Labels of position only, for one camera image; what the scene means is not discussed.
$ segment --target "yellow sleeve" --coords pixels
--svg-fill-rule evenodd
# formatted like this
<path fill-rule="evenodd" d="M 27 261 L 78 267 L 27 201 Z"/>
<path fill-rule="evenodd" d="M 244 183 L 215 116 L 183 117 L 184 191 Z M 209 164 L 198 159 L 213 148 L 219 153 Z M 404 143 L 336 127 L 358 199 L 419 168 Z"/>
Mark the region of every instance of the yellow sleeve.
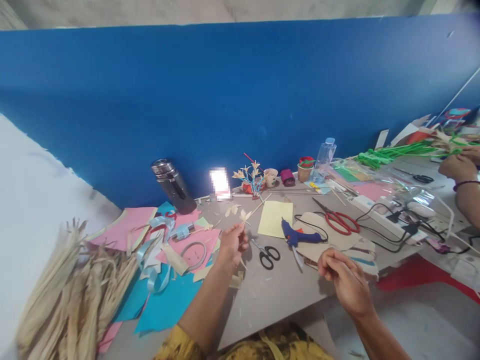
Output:
<path fill-rule="evenodd" d="M 188 334 L 175 325 L 154 360 L 202 360 L 205 356 Z"/>

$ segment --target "blue paper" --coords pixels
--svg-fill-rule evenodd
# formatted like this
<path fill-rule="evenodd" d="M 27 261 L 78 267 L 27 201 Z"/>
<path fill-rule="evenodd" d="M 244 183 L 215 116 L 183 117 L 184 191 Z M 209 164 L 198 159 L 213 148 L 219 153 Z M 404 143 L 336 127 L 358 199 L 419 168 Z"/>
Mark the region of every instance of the blue paper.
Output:
<path fill-rule="evenodd" d="M 140 270 L 137 270 L 113 317 L 113 323 L 133 320 L 139 317 L 145 301 L 149 296 L 149 290 L 147 288 L 148 279 L 139 279 Z"/>
<path fill-rule="evenodd" d="M 167 273 L 167 265 L 161 265 L 161 275 Z M 202 286 L 202 282 L 193 282 L 194 274 L 177 276 L 170 281 L 164 291 L 151 294 L 140 316 L 135 334 L 149 331 L 162 331 L 172 328 L 179 322 L 185 310 L 189 307 L 195 295 Z"/>
<path fill-rule="evenodd" d="M 175 212 L 175 208 L 170 204 L 168 201 L 165 201 L 162 205 L 160 205 L 156 211 L 157 213 L 161 213 L 163 216 L 165 216 L 166 213 L 170 212 Z"/>

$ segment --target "blue wall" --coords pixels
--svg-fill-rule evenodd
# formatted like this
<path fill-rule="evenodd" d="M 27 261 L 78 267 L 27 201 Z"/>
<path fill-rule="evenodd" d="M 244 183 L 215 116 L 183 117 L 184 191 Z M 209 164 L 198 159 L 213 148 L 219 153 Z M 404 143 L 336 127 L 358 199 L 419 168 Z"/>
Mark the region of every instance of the blue wall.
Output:
<path fill-rule="evenodd" d="M 296 168 L 439 112 L 480 65 L 477 15 L 0 32 L 0 112 L 119 207 L 165 198 L 174 159 L 195 196 L 209 167 Z M 480 103 L 480 79 L 454 106 Z"/>

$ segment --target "hot glue gun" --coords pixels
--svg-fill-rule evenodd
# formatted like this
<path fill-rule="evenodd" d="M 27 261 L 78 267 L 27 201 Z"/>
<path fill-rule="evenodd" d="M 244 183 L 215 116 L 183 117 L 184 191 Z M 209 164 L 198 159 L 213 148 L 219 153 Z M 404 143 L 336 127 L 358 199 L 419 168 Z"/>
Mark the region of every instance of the hot glue gun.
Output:
<path fill-rule="evenodd" d="M 283 217 L 281 218 L 281 229 L 283 230 L 283 235 L 285 236 L 285 239 L 287 239 L 286 243 L 293 250 L 293 255 L 295 256 L 295 260 L 298 263 L 298 266 L 300 266 L 301 268 L 304 267 L 304 264 L 303 262 L 300 261 L 300 257 L 296 249 L 296 247 L 299 245 L 299 242 L 311 243 L 311 244 L 326 242 L 326 240 L 322 239 L 320 234 L 317 232 L 314 234 L 305 234 L 305 233 L 293 230 L 290 224 Z"/>

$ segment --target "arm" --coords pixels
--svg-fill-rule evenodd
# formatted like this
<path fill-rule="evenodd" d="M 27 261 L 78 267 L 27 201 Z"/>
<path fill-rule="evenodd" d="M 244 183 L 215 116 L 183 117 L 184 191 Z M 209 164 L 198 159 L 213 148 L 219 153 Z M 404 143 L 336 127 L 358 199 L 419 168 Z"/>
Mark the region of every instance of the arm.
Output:
<path fill-rule="evenodd" d="M 340 251 L 329 248 L 318 260 L 318 272 L 328 281 L 333 281 L 338 300 L 352 318 L 371 360 L 410 359 L 378 317 L 364 272 L 357 263 Z"/>
<path fill-rule="evenodd" d="M 440 174 L 455 180 L 455 183 L 478 180 L 478 170 L 470 158 L 462 155 L 451 155 L 438 169 Z M 455 196 L 456 206 L 468 221 L 480 229 L 480 187 L 477 183 L 461 185 Z"/>
<path fill-rule="evenodd" d="M 249 247 L 244 227 L 236 224 L 222 232 L 217 261 L 178 322 L 204 354 L 210 351 L 214 342 L 232 275 L 240 263 L 242 252 Z"/>

